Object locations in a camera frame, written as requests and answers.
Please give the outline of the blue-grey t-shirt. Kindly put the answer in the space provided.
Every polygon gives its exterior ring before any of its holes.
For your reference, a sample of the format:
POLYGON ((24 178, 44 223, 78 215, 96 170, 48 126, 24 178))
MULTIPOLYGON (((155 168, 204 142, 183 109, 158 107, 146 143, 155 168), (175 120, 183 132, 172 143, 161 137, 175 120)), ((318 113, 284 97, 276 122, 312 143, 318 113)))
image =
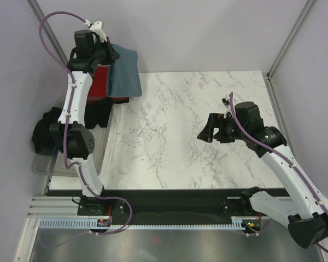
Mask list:
POLYGON ((137 52, 116 44, 112 47, 120 57, 109 66, 107 96, 111 98, 141 97, 142 87, 137 52))

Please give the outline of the black t-shirt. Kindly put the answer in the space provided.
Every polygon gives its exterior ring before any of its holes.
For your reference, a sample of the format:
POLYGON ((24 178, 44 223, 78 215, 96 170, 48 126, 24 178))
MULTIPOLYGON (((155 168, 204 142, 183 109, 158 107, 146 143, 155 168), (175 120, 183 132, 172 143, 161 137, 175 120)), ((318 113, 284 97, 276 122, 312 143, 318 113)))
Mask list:
MULTIPOLYGON (((88 103, 85 108, 85 127, 94 129, 99 125, 101 128, 107 128, 113 105, 114 101, 111 98, 88 103)), ((49 127, 52 123, 57 122, 61 112, 62 108, 54 106, 50 111, 45 112, 43 118, 37 122, 32 134, 35 153, 40 155, 52 153, 55 142, 49 133, 49 127)))

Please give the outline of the clear plastic bin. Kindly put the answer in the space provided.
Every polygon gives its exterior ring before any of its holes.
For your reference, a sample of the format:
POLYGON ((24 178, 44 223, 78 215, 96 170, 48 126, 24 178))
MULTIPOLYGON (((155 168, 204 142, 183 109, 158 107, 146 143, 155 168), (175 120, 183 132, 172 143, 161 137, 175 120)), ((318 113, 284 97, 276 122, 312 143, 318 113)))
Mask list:
MULTIPOLYGON (((59 99, 55 107, 63 107, 64 99, 59 99)), ((93 161, 95 163, 96 172, 101 173, 103 165, 103 157, 106 150, 106 143, 108 138, 107 128, 101 128, 97 125, 94 129, 89 129, 91 134, 95 138, 95 149, 93 152, 93 161)), ((32 171, 37 175, 56 175, 56 176, 67 176, 76 177, 77 172, 74 168, 67 169, 64 164, 63 154, 56 148, 52 150, 51 154, 40 155, 36 153, 32 164, 32 171)))

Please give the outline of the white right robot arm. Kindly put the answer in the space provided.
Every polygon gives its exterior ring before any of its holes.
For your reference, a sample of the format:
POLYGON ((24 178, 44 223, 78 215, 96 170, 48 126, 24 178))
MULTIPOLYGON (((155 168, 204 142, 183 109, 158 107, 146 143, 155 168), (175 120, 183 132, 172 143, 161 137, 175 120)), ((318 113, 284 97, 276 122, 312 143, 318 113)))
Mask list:
POLYGON ((275 173, 292 200, 287 204, 264 189, 253 187, 242 193, 240 210, 246 215, 256 211, 269 216, 285 226, 302 248, 318 245, 328 238, 328 198, 299 166, 279 129, 264 125, 259 107, 253 102, 234 104, 230 99, 223 99, 222 103, 226 111, 209 114, 197 138, 221 144, 244 141, 275 173))

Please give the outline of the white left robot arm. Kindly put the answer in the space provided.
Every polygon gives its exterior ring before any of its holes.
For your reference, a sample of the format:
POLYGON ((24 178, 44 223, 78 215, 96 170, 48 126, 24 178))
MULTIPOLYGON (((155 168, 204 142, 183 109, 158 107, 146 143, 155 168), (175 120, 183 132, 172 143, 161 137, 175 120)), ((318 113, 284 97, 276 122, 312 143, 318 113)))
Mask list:
POLYGON ((76 170, 83 195, 94 197, 90 209, 102 215, 108 211, 109 201, 101 196, 104 187, 93 160, 95 138, 85 127, 85 109, 96 70, 111 65, 120 56, 101 29, 75 31, 74 40, 75 47, 65 64, 68 74, 65 103, 49 132, 63 154, 66 169, 76 170))

